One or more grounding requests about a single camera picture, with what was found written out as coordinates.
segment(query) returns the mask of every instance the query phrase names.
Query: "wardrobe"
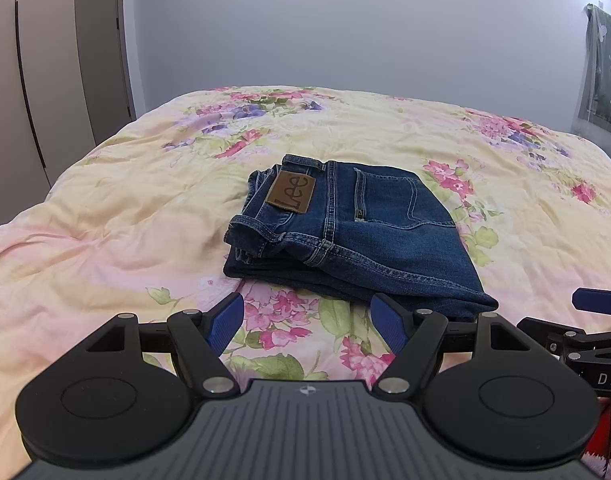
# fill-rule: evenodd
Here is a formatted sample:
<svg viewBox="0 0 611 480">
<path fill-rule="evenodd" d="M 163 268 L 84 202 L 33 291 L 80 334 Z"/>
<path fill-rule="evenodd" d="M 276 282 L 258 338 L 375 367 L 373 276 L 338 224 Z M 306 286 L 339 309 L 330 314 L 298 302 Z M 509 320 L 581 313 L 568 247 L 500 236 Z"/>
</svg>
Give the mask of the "wardrobe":
<svg viewBox="0 0 611 480">
<path fill-rule="evenodd" d="M 0 0 L 0 225 L 135 118 L 122 0 Z"/>
</svg>

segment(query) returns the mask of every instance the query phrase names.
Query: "jeans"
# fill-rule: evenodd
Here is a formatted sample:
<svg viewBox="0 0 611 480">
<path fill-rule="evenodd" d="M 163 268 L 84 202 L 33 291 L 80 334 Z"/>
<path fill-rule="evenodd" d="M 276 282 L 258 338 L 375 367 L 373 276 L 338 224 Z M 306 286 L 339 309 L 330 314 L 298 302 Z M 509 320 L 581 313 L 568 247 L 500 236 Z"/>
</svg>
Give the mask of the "jeans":
<svg viewBox="0 0 611 480">
<path fill-rule="evenodd" d="M 278 172 L 316 183 L 304 214 L 265 202 Z M 454 221 L 414 173 L 386 166 L 285 155 L 255 171 L 224 240 L 233 278 L 306 288 L 348 301 L 384 292 L 402 306 L 454 320 L 494 310 Z"/>
</svg>

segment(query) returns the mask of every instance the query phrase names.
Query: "black circular pad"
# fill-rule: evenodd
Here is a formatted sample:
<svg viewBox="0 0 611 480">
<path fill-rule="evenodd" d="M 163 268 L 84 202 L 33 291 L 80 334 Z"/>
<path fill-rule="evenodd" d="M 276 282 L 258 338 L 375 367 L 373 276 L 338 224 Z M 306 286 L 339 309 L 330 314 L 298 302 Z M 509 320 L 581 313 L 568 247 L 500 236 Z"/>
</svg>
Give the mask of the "black circular pad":
<svg viewBox="0 0 611 480">
<path fill-rule="evenodd" d="M 437 375 L 423 399 L 430 427 L 464 455 L 501 466 L 579 458 L 599 421 L 596 394 L 540 350 L 475 352 Z"/>
<path fill-rule="evenodd" d="M 499 415 L 529 418 L 541 415 L 554 404 L 554 394 L 545 384 L 529 377 L 497 377 L 479 389 L 481 402 Z"/>
<path fill-rule="evenodd" d="M 111 418 L 136 402 L 136 389 L 121 379 L 96 377 L 69 386 L 61 397 L 66 410 L 81 418 Z"/>
<path fill-rule="evenodd" d="M 139 349 L 88 352 L 75 347 L 21 391 L 16 420 L 33 458 L 103 468 L 135 460 L 170 441 L 191 407 L 185 384 L 146 364 Z"/>
</svg>

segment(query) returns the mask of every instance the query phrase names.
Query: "yellow floral bedspread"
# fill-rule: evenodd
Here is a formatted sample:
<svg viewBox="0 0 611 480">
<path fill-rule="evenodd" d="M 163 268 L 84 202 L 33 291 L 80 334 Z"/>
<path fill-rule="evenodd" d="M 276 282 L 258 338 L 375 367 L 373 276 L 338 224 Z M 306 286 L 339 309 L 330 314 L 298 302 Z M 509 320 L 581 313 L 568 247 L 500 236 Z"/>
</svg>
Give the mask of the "yellow floral bedspread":
<svg viewBox="0 0 611 480">
<path fill-rule="evenodd" d="M 378 377 L 392 355 L 363 305 L 221 271 L 248 175 L 285 153 L 415 172 L 457 222 L 500 314 L 611 329 L 570 303 L 579 286 L 611 289 L 611 161 L 591 142 L 363 92 L 194 92 L 127 125 L 0 227 L 0 480 L 28 462 L 20 389 L 119 312 L 165 320 L 239 290 L 245 321 L 223 359 L 241 382 Z"/>
</svg>

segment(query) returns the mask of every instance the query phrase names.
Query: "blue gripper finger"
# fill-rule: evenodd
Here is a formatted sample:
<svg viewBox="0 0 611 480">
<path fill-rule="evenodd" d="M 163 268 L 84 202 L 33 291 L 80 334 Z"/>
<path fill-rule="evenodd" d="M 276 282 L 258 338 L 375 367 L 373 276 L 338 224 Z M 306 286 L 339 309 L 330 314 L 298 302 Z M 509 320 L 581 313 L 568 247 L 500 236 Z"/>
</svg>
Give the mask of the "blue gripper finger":
<svg viewBox="0 0 611 480">
<path fill-rule="evenodd" d="M 572 304 L 577 310 L 611 315 L 611 290 L 578 288 L 572 295 Z"/>
<path fill-rule="evenodd" d="M 375 294 L 370 301 L 372 324 L 393 354 L 396 355 L 403 350 L 409 340 L 405 332 L 405 322 L 401 314 L 383 301 L 380 296 L 381 294 Z"/>
<path fill-rule="evenodd" d="M 237 292 L 221 300 L 203 315 L 205 340 L 221 355 L 243 323 L 243 297 Z"/>
</svg>

